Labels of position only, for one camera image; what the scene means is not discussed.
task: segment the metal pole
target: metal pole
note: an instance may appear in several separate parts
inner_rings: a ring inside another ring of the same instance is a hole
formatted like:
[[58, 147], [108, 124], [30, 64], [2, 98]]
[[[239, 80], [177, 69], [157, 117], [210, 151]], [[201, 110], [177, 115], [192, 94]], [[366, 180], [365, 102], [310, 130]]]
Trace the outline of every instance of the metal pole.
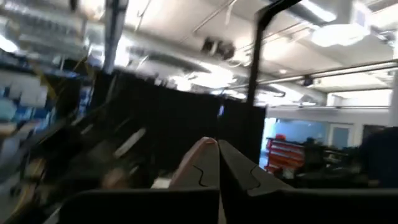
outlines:
[[272, 18], [276, 16], [279, 12], [293, 6], [294, 4], [300, 2], [301, 0], [279, 0], [272, 3], [265, 8], [257, 12], [257, 26], [256, 26], [256, 39], [254, 41], [254, 50], [252, 57], [252, 65], [250, 69], [249, 77], [249, 88], [248, 97], [246, 101], [246, 111], [244, 121], [242, 123], [242, 134], [241, 142], [239, 143], [238, 149], [243, 153], [248, 159], [255, 163], [259, 161], [260, 149], [256, 150], [254, 136], [252, 134], [252, 126], [258, 122], [254, 120], [254, 97], [257, 88], [257, 78], [259, 73], [259, 63], [261, 57], [261, 44], [264, 30], [271, 23]]
[[254, 50], [252, 56], [252, 65], [250, 68], [250, 77], [249, 77], [249, 85], [248, 85], [248, 97], [246, 104], [248, 107], [252, 107], [254, 104], [254, 97], [256, 95], [257, 88], [257, 78], [259, 75], [259, 65], [260, 65], [260, 56], [261, 56], [261, 45], [262, 45], [262, 36], [265, 27], [262, 24], [259, 24], [256, 29], [256, 36], [254, 40]]
[[[325, 77], [332, 77], [338, 75], [349, 75], [354, 73], [361, 73], [361, 72], [373, 72], [377, 70], [383, 69], [392, 69], [398, 67], [398, 59], [394, 60], [386, 60], [381, 62], [369, 62], [369, 63], [362, 63], [347, 67], [340, 67], [340, 68], [332, 68], [326, 70], [320, 70], [311, 73], [304, 73], [300, 75], [295, 75], [292, 77], [287, 78], [279, 78], [275, 80], [261, 80], [258, 81], [259, 84], [275, 84], [275, 83], [283, 83], [283, 82], [296, 82], [300, 80], [304, 80], [304, 76], [310, 76], [312, 78], [325, 78]], [[229, 90], [235, 90], [239, 88], [246, 88], [249, 86], [248, 84], [238, 85], [229, 87]]]

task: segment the fluorescent light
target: fluorescent light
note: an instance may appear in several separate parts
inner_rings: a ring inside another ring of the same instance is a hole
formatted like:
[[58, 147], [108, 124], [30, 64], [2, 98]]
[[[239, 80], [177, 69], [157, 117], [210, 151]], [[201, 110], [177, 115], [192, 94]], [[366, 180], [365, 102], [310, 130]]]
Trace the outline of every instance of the fluorescent light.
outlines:
[[122, 35], [118, 42], [118, 48], [116, 49], [115, 65], [122, 67], [128, 66], [130, 62], [130, 54], [127, 52], [127, 48], [131, 45], [132, 42]]
[[331, 22], [337, 18], [337, 16], [333, 13], [322, 9], [320, 6], [313, 2], [310, 2], [309, 0], [300, 1], [300, 4], [306, 7], [309, 11], [313, 12], [316, 16], [318, 16], [325, 22]]
[[231, 70], [205, 62], [201, 62], [200, 65], [210, 70], [211, 73], [193, 72], [192, 75], [196, 77], [191, 79], [193, 84], [208, 88], [224, 88], [236, 82]]
[[185, 77], [180, 77], [180, 76], [174, 76], [170, 78], [175, 82], [177, 85], [177, 90], [180, 91], [190, 91], [192, 88], [192, 84], [189, 80], [187, 80]]
[[225, 95], [229, 95], [229, 96], [235, 97], [237, 99], [241, 99], [241, 100], [246, 98], [245, 94], [238, 93], [235, 90], [224, 90], [224, 91], [223, 90], [214, 90], [211, 92], [211, 94], [213, 94], [213, 95], [225, 94]]
[[0, 48], [8, 53], [15, 53], [19, 50], [16, 44], [2, 35], [0, 35]]
[[315, 106], [316, 103], [311, 103], [311, 102], [302, 102], [301, 105], [303, 106]]

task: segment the black curtain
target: black curtain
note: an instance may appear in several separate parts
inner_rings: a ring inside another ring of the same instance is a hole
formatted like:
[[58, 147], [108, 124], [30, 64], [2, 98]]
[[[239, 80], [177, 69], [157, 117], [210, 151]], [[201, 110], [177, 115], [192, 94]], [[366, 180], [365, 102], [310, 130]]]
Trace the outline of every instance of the black curtain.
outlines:
[[[96, 85], [94, 95], [99, 95]], [[253, 108], [249, 144], [243, 146], [244, 103], [222, 100], [213, 95], [199, 95], [153, 85], [129, 73], [120, 73], [115, 86], [115, 101], [108, 119], [123, 120], [134, 116], [147, 128], [146, 144], [155, 154], [156, 166], [163, 170], [178, 167], [183, 155], [203, 136], [224, 139], [246, 157], [258, 163], [266, 111]], [[219, 116], [221, 105], [224, 113]]]

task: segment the light fixture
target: light fixture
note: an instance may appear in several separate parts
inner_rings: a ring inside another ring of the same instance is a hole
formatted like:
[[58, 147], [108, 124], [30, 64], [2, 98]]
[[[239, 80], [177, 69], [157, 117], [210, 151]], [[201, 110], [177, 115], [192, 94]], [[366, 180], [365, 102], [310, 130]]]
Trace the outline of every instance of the light fixture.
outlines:
[[363, 3], [359, 1], [342, 1], [351, 7], [351, 14], [339, 15], [336, 21], [316, 29], [312, 34], [312, 42], [321, 47], [333, 45], [349, 46], [362, 40], [370, 34], [369, 18], [372, 15]]
[[211, 71], [211, 73], [193, 72], [192, 75], [195, 78], [190, 80], [193, 84], [208, 88], [224, 88], [236, 82], [234, 73], [231, 70], [205, 62], [201, 62], [200, 65]]
[[320, 19], [322, 19], [325, 22], [331, 22], [337, 18], [337, 16], [334, 15], [333, 13], [322, 9], [320, 6], [309, 0], [302, 0], [300, 1], [299, 4], [306, 7], [309, 11], [314, 13], [316, 16], [318, 16]]
[[192, 84], [189, 80], [187, 80], [185, 77], [181, 76], [173, 76], [170, 77], [171, 80], [174, 81], [174, 83], [177, 86], [177, 90], [180, 91], [190, 91], [192, 88]]
[[118, 43], [118, 48], [116, 49], [115, 65], [122, 67], [127, 67], [129, 65], [130, 54], [127, 52], [127, 48], [131, 45], [131, 41], [122, 35]]

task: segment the ceiling light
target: ceiling light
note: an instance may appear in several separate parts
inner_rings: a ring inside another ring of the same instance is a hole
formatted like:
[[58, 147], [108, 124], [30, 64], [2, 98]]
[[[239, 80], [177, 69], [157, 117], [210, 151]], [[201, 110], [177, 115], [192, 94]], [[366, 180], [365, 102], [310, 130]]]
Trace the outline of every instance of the ceiling light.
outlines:
[[333, 13], [322, 9], [320, 6], [318, 6], [313, 2], [310, 2], [309, 0], [302, 0], [300, 1], [299, 4], [306, 7], [309, 11], [314, 13], [316, 16], [318, 16], [320, 19], [322, 19], [325, 22], [331, 22], [337, 18], [337, 16], [334, 15]]
[[360, 2], [352, 2], [350, 16], [341, 16], [332, 24], [315, 30], [312, 42], [321, 47], [348, 46], [370, 34], [369, 18], [372, 12]]
[[196, 78], [191, 79], [191, 82], [196, 85], [208, 88], [225, 88], [236, 82], [236, 79], [217, 73], [194, 73]]
[[315, 106], [316, 103], [311, 103], [311, 102], [302, 102], [301, 105], [303, 106]]

